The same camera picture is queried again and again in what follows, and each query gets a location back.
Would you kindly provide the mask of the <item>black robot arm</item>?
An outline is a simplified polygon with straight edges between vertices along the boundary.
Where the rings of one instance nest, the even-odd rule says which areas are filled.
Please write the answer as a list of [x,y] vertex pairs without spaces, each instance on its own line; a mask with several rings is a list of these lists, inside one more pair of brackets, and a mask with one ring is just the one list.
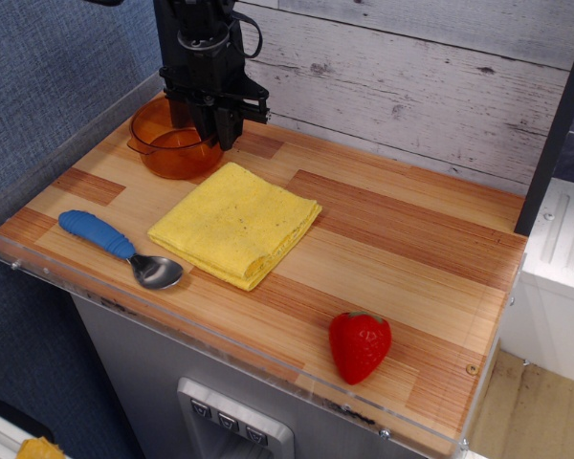
[[263,37],[233,1],[156,1],[154,11],[163,66],[160,77],[172,102],[188,107],[202,138],[222,150],[242,135],[245,120],[265,123],[269,92],[245,72]]

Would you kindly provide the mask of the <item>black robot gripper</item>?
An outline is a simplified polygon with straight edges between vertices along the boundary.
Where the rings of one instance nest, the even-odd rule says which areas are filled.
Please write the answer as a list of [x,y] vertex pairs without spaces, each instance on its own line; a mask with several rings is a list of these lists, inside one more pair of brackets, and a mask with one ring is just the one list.
[[228,151],[242,135],[244,119],[268,121],[269,92],[246,75],[245,57],[234,45],[179,53],[174,82],[201,140],[219,140]]

